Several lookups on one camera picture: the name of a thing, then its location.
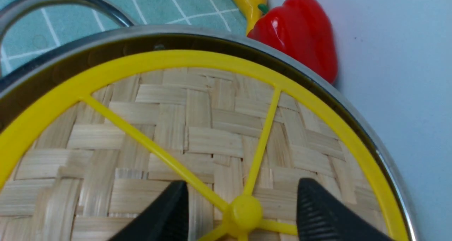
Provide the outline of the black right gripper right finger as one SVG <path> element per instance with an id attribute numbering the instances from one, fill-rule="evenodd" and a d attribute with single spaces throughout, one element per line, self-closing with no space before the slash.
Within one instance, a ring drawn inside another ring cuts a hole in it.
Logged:
<path id="1" fill-rule="evenodd" d="M 390 241 L 312 178 L 297 188 L 296 226 L 300 241 Z"/>

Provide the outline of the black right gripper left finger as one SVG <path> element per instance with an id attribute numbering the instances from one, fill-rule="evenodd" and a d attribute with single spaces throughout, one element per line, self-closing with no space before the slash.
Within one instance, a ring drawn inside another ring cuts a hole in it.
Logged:
<path id="1" fill-rule="evenodd" d="M 187 241 L 189 193 L 185 181 L 172 181 L 141 214 L 110 241 Z"/>

